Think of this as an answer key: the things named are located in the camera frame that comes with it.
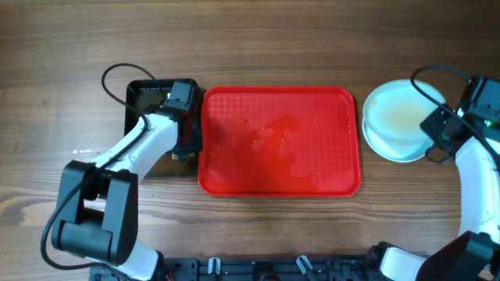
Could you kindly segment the white plate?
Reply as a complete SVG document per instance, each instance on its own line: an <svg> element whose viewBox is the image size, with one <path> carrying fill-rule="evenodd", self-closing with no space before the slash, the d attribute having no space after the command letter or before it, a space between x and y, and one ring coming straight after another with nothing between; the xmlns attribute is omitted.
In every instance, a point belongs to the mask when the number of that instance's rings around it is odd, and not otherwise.
<svg viewBox="0 0 500 281"><path fill-rule="evenodd" d="M434 143L431 139L427 139L418 144L390 144L372 131L364 119L362 120L362 133L374 152L392 162L417 161L424 157L425 151Z"/></svg>
<svg viewBox="0 0 500 281"><path fill-rule="evenodd" d="M429 139L420 123L444 103L441 93L429 84L393 80L369 94L362 113L368 127L383 140L417 144Z"/></svg>

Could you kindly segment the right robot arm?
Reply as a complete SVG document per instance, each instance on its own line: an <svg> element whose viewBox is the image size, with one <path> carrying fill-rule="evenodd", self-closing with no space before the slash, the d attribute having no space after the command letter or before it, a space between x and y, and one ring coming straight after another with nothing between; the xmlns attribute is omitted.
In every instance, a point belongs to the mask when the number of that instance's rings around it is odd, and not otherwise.
<svg viewBox="0 0 500 281"><path fill-rule="evenodd" d="M499 127L497 121L459 110L476 132L455 128L453 141L461 181L459 236L428 258L389 244L380 251L378 272L394 281L481 280L488 268L499 279Z"/></svg>

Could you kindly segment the green and yellow sponge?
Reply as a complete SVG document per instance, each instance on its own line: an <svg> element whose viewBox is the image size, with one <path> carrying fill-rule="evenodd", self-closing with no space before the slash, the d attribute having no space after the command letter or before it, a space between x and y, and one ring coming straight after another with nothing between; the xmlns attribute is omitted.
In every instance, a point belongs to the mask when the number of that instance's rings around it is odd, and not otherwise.
<svg viewBox="0 0 500 281"><path fill-rule="evenodd" d="M189 162L192 159L196 159L196 153L195 152L183 152L178 154L173 153L172 159L180 162Z"/></svg>

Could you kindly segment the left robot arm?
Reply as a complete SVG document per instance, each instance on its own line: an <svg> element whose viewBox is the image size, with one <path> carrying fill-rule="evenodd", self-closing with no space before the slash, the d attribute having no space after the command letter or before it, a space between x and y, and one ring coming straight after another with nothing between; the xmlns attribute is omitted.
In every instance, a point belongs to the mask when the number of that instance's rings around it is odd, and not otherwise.
<svg viewBox="0 0 500 281"><path fill-rule="evenodd" d="M127 280L168 280L163 254L138 239L138 188L168 153L200 151L198 113L156 109L125 119L123 138L90 162L61 175L55 211L40 253L59 270L100 268Z"/></svg>

